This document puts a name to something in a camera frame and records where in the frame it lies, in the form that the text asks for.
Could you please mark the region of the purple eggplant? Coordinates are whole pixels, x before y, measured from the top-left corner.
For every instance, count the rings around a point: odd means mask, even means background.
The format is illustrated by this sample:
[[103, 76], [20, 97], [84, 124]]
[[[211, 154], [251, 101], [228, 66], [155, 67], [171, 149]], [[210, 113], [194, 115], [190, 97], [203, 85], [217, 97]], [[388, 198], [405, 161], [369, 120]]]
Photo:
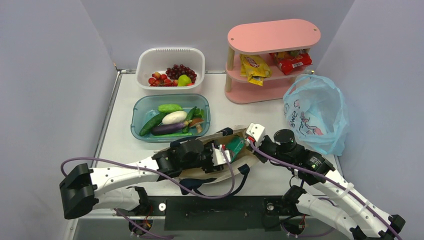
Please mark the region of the purple eggplant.
[[189, 124], [190, 124], [189, 121], [184, 121], [184, 122], [173, 123], [173, 124], [158, 125], [156, 127], [153, 127], [150, 130], [150, 133], [154, 136], [173, 134], [184, 129]]

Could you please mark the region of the beige canvas tote bag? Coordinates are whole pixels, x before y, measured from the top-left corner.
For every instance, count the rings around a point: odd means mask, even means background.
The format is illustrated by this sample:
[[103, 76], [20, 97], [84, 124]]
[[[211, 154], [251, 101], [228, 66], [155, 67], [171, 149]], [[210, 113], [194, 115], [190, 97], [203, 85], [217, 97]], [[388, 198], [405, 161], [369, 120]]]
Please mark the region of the beige canvas tote bag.
[[181, 143], [184, 143], [190, 139], [198, 139], [203, 143], [207, 143], [209, 141], [217, 140], [219, 145], [225, 145], [230, 142], [230, 140], [235, 136], [240, 136], [245, 140], [245, 147], [241, 150], [241, 152], [237, 155], [234, 162], [227, 163], [223, 167], [223, 170], [204, 173], [200, 168], [193, 168], [183, 170], [181, 174], [177, 177], [173, 177], [179, 179], [179, 184], [181, 185], [181, 193], [186, 195], [188, 191], [196, 192], [197, 189], [203, 184], [214, 184], [219, 183], [224, 180], [234, 180], [235, 176], [242, 175], [246, 177], [251, 168], [259, 163], [259, 158], [256, 157], [251, 150], [248, 148], [246, 129], [248, 126], [241, 125], [235, 128], [224, 128], [219, 132], [205, 135], [205, 136], [188, 136], [178, 139], [170, 143], [168, 148], [163, 150], [167, 150], [171, 147], [177, 147]]

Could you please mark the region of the teal packet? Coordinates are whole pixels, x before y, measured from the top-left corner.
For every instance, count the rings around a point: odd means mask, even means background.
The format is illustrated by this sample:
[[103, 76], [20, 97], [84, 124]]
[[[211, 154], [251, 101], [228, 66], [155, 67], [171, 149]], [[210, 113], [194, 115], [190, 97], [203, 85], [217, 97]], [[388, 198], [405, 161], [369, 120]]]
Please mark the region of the teal packet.
[[242, 151], [245, 145], [245, 139], [239, 135], [234, 136], [229, 143], [225, 145], [225, 149], [230, 153], [230, 160], [232, 163], [236, 160], [237, 155]]

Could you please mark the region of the dark green cucumber from bag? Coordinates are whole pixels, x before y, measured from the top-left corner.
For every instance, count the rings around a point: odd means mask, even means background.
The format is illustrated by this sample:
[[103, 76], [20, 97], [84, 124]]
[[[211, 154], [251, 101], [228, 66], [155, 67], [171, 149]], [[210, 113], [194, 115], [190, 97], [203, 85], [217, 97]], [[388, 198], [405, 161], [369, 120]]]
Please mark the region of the dark green cucumber from bag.
[[162, 123], [162, 120], [166, 115], [167, 113], [161, 112], [155, 115], [154, 117], [152, 117], [149, 121], [146, 122], [146, 124], [139, 131], [139, 135], [143, 137], [149, 134], [152, 128], [157, 127], [159, 124]]

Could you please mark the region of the blue plastic grocery bag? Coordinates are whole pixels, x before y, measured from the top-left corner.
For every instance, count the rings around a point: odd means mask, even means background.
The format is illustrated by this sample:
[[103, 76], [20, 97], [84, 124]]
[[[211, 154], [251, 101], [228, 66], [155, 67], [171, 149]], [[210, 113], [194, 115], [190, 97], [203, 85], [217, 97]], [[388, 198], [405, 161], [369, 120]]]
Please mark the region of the blue plastic grocery bag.
[[322, 155], [341, 156], [350, 129], [342, 91], [324, 76], [302, 74], [283, 96], [283, 113], [295, 138]]

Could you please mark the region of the red snack packet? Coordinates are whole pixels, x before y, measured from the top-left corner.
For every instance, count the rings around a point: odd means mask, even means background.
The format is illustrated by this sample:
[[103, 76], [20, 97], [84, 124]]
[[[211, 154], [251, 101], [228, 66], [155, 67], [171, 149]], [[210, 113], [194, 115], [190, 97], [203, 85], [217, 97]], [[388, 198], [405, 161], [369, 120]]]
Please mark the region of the red snack packet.
[[306, 49], [290, 50], [269, 53], [275, 65], [284, 75], [302, 69], [313, 64], [313, 60]]

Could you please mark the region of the yellow snack packet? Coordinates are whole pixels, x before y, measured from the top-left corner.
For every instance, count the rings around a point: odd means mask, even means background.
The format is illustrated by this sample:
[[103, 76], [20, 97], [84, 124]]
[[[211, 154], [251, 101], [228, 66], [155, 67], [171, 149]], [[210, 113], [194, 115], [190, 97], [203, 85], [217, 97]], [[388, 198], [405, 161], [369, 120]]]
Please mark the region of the yellow snack packet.
[[263, 86], [265, 79], [272, 76], [271, 68], [261, 56], [240, 54], [239, 59], [240, 76], [248, 83]]

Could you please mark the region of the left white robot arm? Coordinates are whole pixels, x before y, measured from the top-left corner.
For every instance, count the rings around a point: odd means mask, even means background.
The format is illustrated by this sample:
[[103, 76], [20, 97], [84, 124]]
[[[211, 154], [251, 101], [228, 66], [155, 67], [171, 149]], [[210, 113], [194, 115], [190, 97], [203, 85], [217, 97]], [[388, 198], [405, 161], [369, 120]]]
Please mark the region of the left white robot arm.
[[112, 162], [103, 168], [78, 164], [59, 184], [63, 215], [72, 220], [94, 209], [116, 208], [143, 215], [149, 210], [149, 201], [137, 184], [174, 181], [184, 170], [222, 170], [230, 163], [229, 151], [217, 140], [203, 143], [192, 138], [130, 164]]

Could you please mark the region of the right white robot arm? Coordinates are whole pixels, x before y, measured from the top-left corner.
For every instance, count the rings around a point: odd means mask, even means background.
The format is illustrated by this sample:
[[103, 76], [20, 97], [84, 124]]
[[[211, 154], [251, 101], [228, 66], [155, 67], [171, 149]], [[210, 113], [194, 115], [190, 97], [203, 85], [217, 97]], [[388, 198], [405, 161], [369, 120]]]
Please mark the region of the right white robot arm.
[[281, 129], [275, 141], [266, 135], [265, 128], [253, 124], [246, 131], [252, 152], [260, 159], [288, 168], [292, 175], [325, 194], [335, 206], [327, 205], [293, 186], [283, 196], [283, 209], [294, 215], [309, 215], [337, 229], [351, 240], [399, 240], [406, 221], [397, 214], [388, 214], [360, 194], [351, 182], [323, 155], [298, 144], [293, 131]]

